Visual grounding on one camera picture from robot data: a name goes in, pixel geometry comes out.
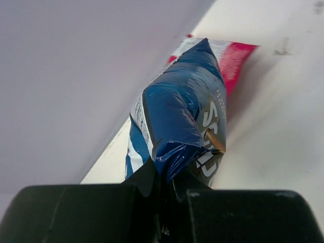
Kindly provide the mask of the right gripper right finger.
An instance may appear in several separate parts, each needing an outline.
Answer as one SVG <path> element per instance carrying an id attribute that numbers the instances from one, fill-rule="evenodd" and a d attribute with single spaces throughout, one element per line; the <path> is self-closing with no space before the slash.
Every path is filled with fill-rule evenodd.
<path id="1" fill-rule="evenodd" d="M 172 242 L 323 242 L 291 190 L 213 190 L 183 171 L 167 185 L 167 204 Z"/>

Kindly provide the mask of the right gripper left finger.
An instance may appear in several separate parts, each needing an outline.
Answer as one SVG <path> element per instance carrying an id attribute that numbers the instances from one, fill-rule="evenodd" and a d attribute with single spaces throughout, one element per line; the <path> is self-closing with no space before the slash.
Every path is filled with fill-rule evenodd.
<path id="1" fill-rule="evenodd" d="M 120 184 L 25 187 L 1 221 L 1 242 L 157 242 L 158 186 L 148 161 Z"/>

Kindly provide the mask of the blue snack packet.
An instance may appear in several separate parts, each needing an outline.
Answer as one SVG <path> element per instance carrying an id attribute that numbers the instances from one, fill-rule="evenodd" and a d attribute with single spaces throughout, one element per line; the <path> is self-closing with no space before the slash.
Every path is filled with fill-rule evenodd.
<path id="1" fill-rule="evenodd" d="M 130 121 L 126 178 L 150 159 L 167 182 L 188 170 L 212 185 L 226 151 L 226 88 L 207 38 L 163 68 Z"/>

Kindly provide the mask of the magenta large snack packet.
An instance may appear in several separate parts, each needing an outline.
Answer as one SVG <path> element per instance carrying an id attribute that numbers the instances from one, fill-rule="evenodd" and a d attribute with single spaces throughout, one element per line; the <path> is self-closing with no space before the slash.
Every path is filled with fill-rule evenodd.
<path id="1" fill-rule="evenodd" d="M 187 35 L 179 43 L 177 49 L 171 54 L 167 62 L 171 63 L 201 40 L 201 38 L 193 37 L 192 34 Z M 209 40 L 209 45 L 218 61 L 227 96 L 229 96 L 238 83 L 244 62 L 258 46 L 223 40 Z"/>

